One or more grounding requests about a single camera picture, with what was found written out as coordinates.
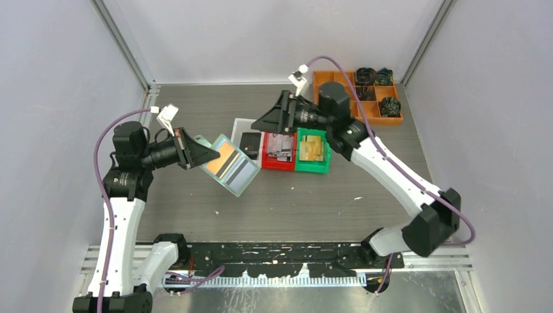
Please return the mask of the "green card holder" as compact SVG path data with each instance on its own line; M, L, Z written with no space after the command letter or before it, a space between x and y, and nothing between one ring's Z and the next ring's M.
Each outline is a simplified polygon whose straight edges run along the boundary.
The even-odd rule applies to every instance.
M220 154L217 159L201 165L202 170L239 197L257 176L260 167L224 134L213 143L202 135L196 135L194 139Z

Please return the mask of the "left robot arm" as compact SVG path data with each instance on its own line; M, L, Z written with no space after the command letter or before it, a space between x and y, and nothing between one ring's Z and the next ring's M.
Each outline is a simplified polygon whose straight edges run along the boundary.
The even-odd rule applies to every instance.
M219 152L176 128L160 142L137 121L115 126L112 165L100 179L104 226L95 273L85 295L74 299L73 312L151 312L153 294L166 272L182 269L190 250L181 233L162 233L146 259L134 266L134 251L153 172L176 164L184 170L217 159Z

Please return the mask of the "gold credit card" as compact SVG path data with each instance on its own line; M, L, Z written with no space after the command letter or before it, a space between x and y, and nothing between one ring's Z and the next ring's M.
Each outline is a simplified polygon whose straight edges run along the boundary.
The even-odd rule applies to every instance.
M208 162L205 169L216 177L223 177L230 166L238 159L238 150L228 141L223 141L217 148L220 157Z

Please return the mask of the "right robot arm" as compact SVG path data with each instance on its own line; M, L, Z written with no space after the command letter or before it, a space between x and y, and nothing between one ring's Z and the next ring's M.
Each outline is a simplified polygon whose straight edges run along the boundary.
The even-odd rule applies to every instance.
M405 208L412 218L409 224L382 228L363 240L362 259L369 267L379 267L396 252L428 257L459 228L460 194L429 183L386 149L351 115L349 94L339 83L324 83L317 104L283 91L252 128L274 134L295 134L299 128L325 131L334 152L371 174Z

